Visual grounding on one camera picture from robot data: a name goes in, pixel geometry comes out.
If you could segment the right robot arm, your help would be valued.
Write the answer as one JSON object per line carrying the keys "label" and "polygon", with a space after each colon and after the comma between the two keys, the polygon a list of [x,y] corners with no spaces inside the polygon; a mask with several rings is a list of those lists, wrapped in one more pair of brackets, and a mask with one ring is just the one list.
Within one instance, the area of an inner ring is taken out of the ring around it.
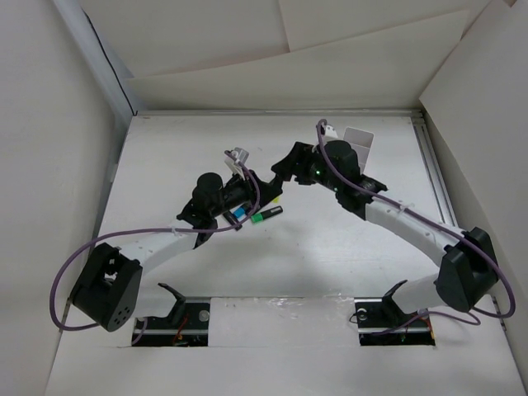
{"label": "right robot arm", "polygon": [[356,151],[344,140],[297,142],[271,170],[279,183],[295,180],[326,187],[344,210],[390,231],[437,265],[435,274],[401,280],[379,298],[376,308],[386,332],[437,306],[474,315],[476,304],[500,279],[485,231],[448,227],[390,198],[386,185],[361,171]]}

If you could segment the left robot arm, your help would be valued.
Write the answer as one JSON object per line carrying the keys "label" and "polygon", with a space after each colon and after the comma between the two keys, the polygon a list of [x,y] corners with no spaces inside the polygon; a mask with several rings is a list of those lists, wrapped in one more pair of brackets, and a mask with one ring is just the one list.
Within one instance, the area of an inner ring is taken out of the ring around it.
{"label": "left robot arm", "polygon": [[175,256],[196,249],[218,231],[217,219],[238,205],[260,209],[282,192],[283,180],[260,180],[234,175],[224,182],[207,172],[196,183],[190,201],[167,232],[147,231],[142,238],[122,247],[108,243],[96,246],[87,259],[71,294],[73,305],[108,332],[121,328],[131,318],[157,318],[166,327],[182,320],[185,298],[173,287],[160,286],[170,296],[141,289],[142,276]]}

